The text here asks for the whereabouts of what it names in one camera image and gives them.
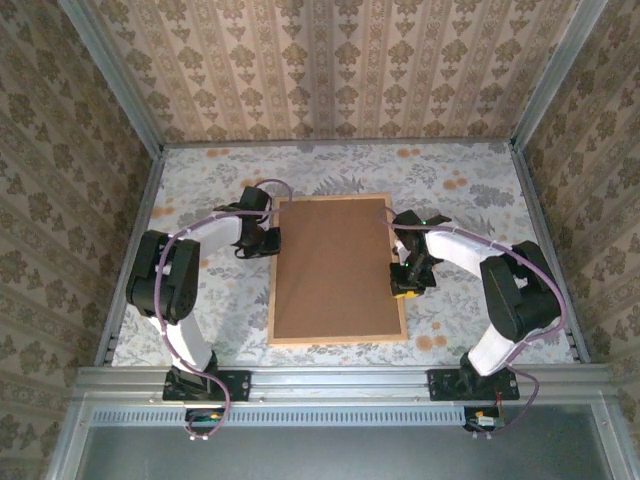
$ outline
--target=robotic arm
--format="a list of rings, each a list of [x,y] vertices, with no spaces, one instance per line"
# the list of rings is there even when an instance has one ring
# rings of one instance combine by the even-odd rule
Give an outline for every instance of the robotic arm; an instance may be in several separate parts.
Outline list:
[[[450,222],[442,215],[423,222],[411,210],[394,219],[394,224],[399,225],[454,226]],[[541,333],[560,315],[555,295],[529,268],[492,246],[479,245],[453,232],[395,228],[394,233],[397,237],[394,252],[400,259],[390,265],[394,296],[415,297],[426,288],[435,287],[432,268],[445,260],[482,280],[491,323],[480,342],[463,355],[456,385],[444,385],[444,389],[440,385],[439,390],[457,391],[462,398],[475,398],[482,395],[482,390],[493,395],[492,383],[508,375],[503,371],[508,359],[517,354],[528,338]],[[535,243],[526,241],[511,250],[553,278]],[[520,287],[516,279],[526,284]]]
[[[265,217],[260,219],[242,213],[233,215],[233,212],[265,211],[270,204],[271,197],[265,191],[246,187],[239,202],[214,209],[228,212],[229,216],[188,233],[171,246],[162,272],[160,310],[168,323],[167,338],[179,357],[172,354],[173,368],[167,375],[165,386],[169,388],[165,388],[163,399],[213,399],[219,396],[213,394],[215,386],[211,382],[185,371],[181,362],[185,360],[198,371],[218,376],[222,374],[217,371],[215,352],[205,343],[193,313],[200,260],[228,245],[236,247],[235,255],[239,259],[279,253],[279,228],[263,229],[260,224]],[[154,283],[160,256],[170,238],[169,234],[154,230],[144,233],[126,288],[127,302],[135,306],[140,315],[147,317],[160,332],[162,329],[154,307]],[[232,378],[248,379],[250,372],[242,371],[235,377],[231,375]],[[240,391],[248,397],[248,387]]]

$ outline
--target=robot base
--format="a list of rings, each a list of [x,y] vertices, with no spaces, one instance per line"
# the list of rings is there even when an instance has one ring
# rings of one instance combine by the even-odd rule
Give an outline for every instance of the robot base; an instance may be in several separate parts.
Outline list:
[[[520,391],[516,375],[506,368],[489,377],[479,377],[472,388],[469,379],[464,378],[463,368],[445,368],[427,371],[429,399],[434,402],[461,400],[495,401],[496,392],[503,400],[518,400]]]
[[[214,355],[205,372],[217,377],[227,386],[232,402],[249,401],[251,371],[218,370]],[[224,393],[209,379],[171,367],[165,377],[162,400],[224,402]]]

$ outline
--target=board frame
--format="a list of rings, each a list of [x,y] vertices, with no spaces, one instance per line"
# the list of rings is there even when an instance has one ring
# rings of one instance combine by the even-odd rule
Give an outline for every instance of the board frame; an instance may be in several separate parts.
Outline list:
[[[333,201],[333,200],[384,200],[386,207],[391,208],[391,195],[389,193],[362,193],[355,195],[307,195],[293,197],[294,202],[317,202],[317,201]],[[288,197],[275,197],[273,199],[273,208],[278,209],[283,203],[289,201]],[[275,214],[272,217],[272,226],[279,226],[280,216]],[[393,231],[389,230],[389,261],[393,261],[394,257],[391,249],[394,246],[395,238]],[[404,298],[397,298],[398,318],[400,321],[400,333],[385,335],[348,335],[342,337],[303,337],[303,338],[276,338],[275,333],[275,305],[276,305],[276,281],[278,271],[278,255],[271,257],[271,285],[269,292],[269,313],[268,313],[268,330],[267,345],[270,346],[309,346],[309,345],[343,345],[353,343],[371,343],[371,342],[406,342],[409,340],[407,332],[407,318],[404,308]]]

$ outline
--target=black mounting plate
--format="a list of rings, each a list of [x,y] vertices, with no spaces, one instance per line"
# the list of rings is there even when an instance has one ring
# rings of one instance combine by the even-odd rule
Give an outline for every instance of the black mounting plate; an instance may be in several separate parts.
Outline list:
[[[232,402],[248,402],[250,370],[218,370],[214,374],[229,389]],[[165,377],[162,400],[224,402],[224,393],[214,382],[173,367]]]
[[[486,388],[478,389],[471,394],[465,393],[464,388],[460,387],[459,368],[427,370],[427,386],[432,402],[495,401],[496,391],[500,392],[503,400],[520,399],[516,375],[506,368],[494,373]]]

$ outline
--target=yellow object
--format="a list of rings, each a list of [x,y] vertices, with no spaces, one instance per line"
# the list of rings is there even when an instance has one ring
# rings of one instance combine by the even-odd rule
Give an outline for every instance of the yellow object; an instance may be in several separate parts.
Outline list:
[[[394,295],[393,298],[416,298],[419,296],[420,295],[418,295],[416,292],[407,292],[407,293],[401,293],[399,295]]]

